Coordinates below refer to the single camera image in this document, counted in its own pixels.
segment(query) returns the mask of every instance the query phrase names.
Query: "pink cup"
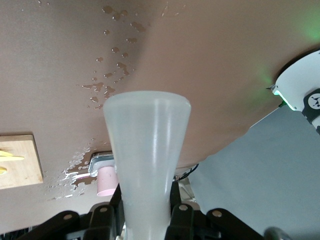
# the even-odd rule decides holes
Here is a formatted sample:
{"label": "pink cup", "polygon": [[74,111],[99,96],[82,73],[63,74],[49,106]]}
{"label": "pink cup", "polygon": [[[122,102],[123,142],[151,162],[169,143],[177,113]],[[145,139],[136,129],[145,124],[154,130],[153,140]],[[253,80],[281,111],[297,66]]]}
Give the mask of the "pink cup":
{"label": "pink cup", "polygon": [[118,177],[113,166],[99,168],[97,176],[97,196],[110,196],[118,186]]}

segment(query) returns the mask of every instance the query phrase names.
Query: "water droplet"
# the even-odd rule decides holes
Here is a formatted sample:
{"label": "water droplet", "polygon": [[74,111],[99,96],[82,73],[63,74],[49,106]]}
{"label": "water droplet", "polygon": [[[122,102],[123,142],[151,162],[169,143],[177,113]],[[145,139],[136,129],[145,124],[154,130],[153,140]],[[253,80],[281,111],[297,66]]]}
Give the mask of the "water droplet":
{"label": "water droplet", "polygon": [[115,47],[113,47],[113,48],[111,49],[111,51],[116,54],[116,53],[118,53],[120,50],[119,50],[119,48],[117,48],[117,47],[115,46]]}
{"label": "water droplet", "polygon": [[117,62],[117,63],[116,63],[116,66],[117,66],[118,68],[121,68],[121,69],[126,69],[126,68],[127,68],[127,65],[123,64],[122,62]]}
{"label": "water droplet", "polygon": [[122,11],[120,12],[120,14],[121,14],[122,16],[127,16],[127,15],[128,15],[128,11],[127,11],[127,10],[122,10]]}
{"label": "water droplet", "polygon": [[96,96],[90,97],[90,100],[94,103],[99,102],[98,98]]}
{"label": "water droplet", "polygon": [[104,93],[104,98],[107,99],[110,97],[110,93],[114,93],[116,90],[110,86],[106,86],[106,91]]}
{"label": "water droplet", "polygon": [[116,12],[115,14],[113,14],[112,19],[115,21],[118,21],[120,17],[121,17],[120,13]]}
{"label": "water droplet", "polygon": [[161,17],[163,17],[168,12],[168,9],[169,9],[169,2],[166,1],[166,5],[165,5],[164,9],[162,10]]}
{"label": "water droplet", "polygon": [[93,83],[92,84],[95,89],[93,90],[94,92],[100,92],[101,88],[104,86],[103,82],[98,82],[98,83]]}
{"label": "water droplet", "polygon": [[92,85],[82,85],[82,87],[83,87],[84,89],[90,89],[90,88],[92,88]]}
{"label": "water droplet", "polygon": [[110,78],[113,74],[111,72],[106,73],[105,75],[103,75],[105,78]]}
{"label": "water droplet", "polygon": [[133,37],[133,38],[127,38],[126,41],[128,43],[135,44],[138,40],[135,37]]}
{"label": "water droplet", "polygon": [[142,26],[141,23],[138,23],[136,21],[133,21],[131,24],[131,27],[135,28],[138,32],[145,32],[146,29],[144,28],[144,26]]}
{"label": "water droplet", "polygon": [[97,61],[98,63],[101,63],[103,60],[104,60],[104,59],[103,59],[101,56],[96,59],[96,61]]}
{"label": "water droplet", "polygon": [[102,11],[105,13],[105,14],[111,14],[114,10],[112,9],[111,6],[104,6],[102,8]]}
{"label": "water droplet", "polygon": [[99,104],[99,106],[96,106],[94,109],[101,109],[103,106],[103,104]]}

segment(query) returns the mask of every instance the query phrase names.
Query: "frosted plastic funnel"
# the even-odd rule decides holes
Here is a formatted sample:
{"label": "frosted plastic funnel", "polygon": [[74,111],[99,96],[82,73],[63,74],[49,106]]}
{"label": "frosted plastic funnel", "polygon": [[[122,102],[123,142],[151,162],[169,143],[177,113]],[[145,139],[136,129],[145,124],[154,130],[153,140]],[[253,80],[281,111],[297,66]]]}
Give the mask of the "frosted plastic funnel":
{"label": "frosted plastic funnel", "polygon": [[97,176],[97,196],[113,195],[118,186],[118,177],[113,166],[99,168]]}
{"label": "frosted plastic funnel", "polygon": [[103,106],[121,186],[126,240],[164,240],[170,191],[191,111],[180,95],[134,91]]}

